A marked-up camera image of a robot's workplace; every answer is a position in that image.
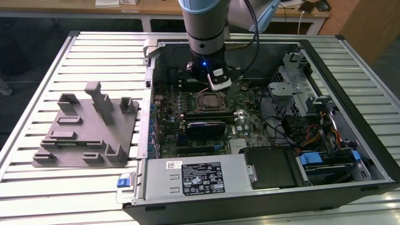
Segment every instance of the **green circuit board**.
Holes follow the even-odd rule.
[[[158,113],[160,157],[182,157],[178,154],[180,149],[205,147],[213,147],[214,152],[186,154],[184,156],[230,154],[230,139],[244,140],[246,147],[269,146],[268,133],[256,107],[260,98],[258,92],[260,88],[248,88],[248,83],[242,81],[234,82],[225,91],[202,92],[204,95],[214,93],[221,98],[224,105],[224,107],[218,106],[218,109],[221,108],[234,116],[229,117],[230,121],[226,122],[222,136],[213,139],[190,138],[185,145],[178,145],[178,139],[185,135],[184,128],[189,123],[184,120],[182,114],[198,112],[198,93],[181,92],[177,85],[158,85],[154,103]],[[213,107],[217,108],[213,105],[205,108],[212,110]]]

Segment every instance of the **white table leg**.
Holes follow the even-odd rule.
[[[324,22],[325,18],[313,18],[313,23],[308,28],[306,35],[318,35]]]
[[[150,15],[140,15],[142,32],[150,32]]]

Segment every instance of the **open computer tower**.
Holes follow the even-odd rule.
[[[229,40],[230,45],[242,41]],[[244,67],[256,46],[226,50]],[[133,198],[141,225],[337,208],[394,189],[400,168],[306,40],[268,40],[221,91],[185,72],[184,40],[148,58]]]

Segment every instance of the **blue latch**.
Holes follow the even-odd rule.
[[[322,159],[320,158],[320,154],[317,152],[306,152],[298,158],[302,165],[322,162]]]
[[[117,181],[117,188],[128,188],[128,187],[130,187],[130,179],[120,178]]]
[[[354,157],[354,160],[360,161],[361,160],[360,153],[357,151],[350,151],[350,153],[352,153],[352,156]]]

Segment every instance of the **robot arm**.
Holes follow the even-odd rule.
[[[209,83],[212,90],[230,86],[225,62],[224,28],[230,24],[254,30],[249,10],[242,0],[178,0],[189,39],[192,61],[188,72]],[[262,32],[272,20],[280,0],[253,0],[258,30]]]

